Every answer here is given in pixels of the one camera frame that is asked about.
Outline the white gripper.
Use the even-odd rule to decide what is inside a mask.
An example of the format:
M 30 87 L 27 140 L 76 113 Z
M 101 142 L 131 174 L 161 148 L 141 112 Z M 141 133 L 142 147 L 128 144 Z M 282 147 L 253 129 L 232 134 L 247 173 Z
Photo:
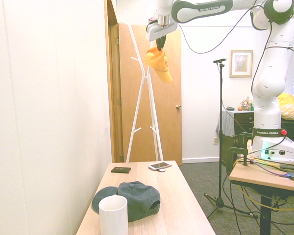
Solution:
M 162 50 L 165 45 L 166 35 L 177 29 L 177 22 L 172 21 L 167 26 L 160 26 L 158 23 L 150 23 L 147 26 L 146 39 L 148 41 L 156 40 L 156 47 Z

